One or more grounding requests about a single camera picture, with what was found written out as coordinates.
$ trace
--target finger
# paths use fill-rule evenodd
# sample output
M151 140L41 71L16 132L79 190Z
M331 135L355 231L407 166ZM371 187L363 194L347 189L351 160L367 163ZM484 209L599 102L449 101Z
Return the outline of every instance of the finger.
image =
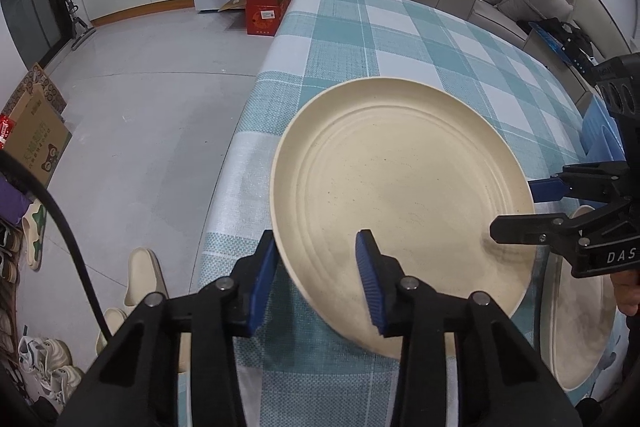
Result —
M640 304L640 287L637 286L613 286L613 293L618 305L626 304L637 306Z
M611 274L611 282L614 285L638 286L638 270L625 270Z
M638 305L633 304L618 304L620 313L625 314L627 317L633 317L638 313Z

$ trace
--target screw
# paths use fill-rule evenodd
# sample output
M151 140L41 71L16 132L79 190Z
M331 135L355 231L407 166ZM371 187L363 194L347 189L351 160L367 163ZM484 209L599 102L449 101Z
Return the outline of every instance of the screw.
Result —
M236 281L231 279L231 277L220 277L216 279L216 288L220 291L224 292L233 288L236 284Z
M158 304L160 304L163 300L164 300L164 295L162 295L160 292L153 292L153 293L149 293L149 295L145 297L144 302L150 308L154 308L158 306Z
M487 306L491 302L491 297L484 292L475 292L473 298L474 302L481 306Z
M400 285L405 290L415 290L419 284L420 281L418 281L415 277L411 277L410 275L407 277L402 277L402 279L400 280Z

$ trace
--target plate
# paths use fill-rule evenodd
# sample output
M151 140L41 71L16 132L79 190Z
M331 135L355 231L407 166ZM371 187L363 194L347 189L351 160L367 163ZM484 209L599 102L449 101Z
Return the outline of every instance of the plate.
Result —
M593 210L583 205L572 217ZM565 391L580 387L598 365L616 317L608 275L574 279L571 265L550 254L540 310L540 354Z
M498 214L533 213L508 145L460 100L401 78L363 78L310 100L286 128L271 169L271 220L290 277L338 333L399 359L401 339L370 322L356 233L437 291L484 290L511 315L536 247L498 245Z

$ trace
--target checkered tablecloth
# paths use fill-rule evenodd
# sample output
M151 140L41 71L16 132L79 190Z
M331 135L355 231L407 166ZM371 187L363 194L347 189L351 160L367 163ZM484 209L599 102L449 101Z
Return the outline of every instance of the checkered tablecloth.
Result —
M418 80L468 104L506 140L530 179L584 161L582 119L567 93L539 62L502 39L407 0L293 0L220 174L200 286L228 275L271 227L271 162L296 112L328 87L376 75ZM537 265L513 318L530 341L539 271ZM397 363L329 328L282 266L265 324L255 338L236 342L236 354L250 426L377 427L390 420Z

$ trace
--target red box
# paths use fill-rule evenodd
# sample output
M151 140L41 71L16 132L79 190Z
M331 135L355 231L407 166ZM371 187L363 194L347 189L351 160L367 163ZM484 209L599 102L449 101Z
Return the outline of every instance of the red box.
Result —
M291 0L246 0L246 32L273 37Z

